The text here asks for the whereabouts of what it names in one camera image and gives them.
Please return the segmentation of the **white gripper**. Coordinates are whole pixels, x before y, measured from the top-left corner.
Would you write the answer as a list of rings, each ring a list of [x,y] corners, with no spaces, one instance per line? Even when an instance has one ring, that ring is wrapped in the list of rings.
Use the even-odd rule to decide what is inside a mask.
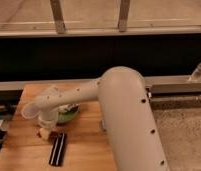
[[[51,131],[57,124],[58,117],[54,115],[51,119],[45,118],[42,115],[38,117],[38,124],[42,127],[39,129],[39,135],[43,140],[50,138]]]

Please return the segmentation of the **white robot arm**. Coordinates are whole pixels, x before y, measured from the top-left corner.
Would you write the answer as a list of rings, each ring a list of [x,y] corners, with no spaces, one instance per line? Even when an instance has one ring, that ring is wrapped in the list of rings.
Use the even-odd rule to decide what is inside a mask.
[[[118,171],[170,171],[144,77],[128,67],[113,67],[71,90],[40,95],[35,105],[49,111],[67,103],[97,100]]]

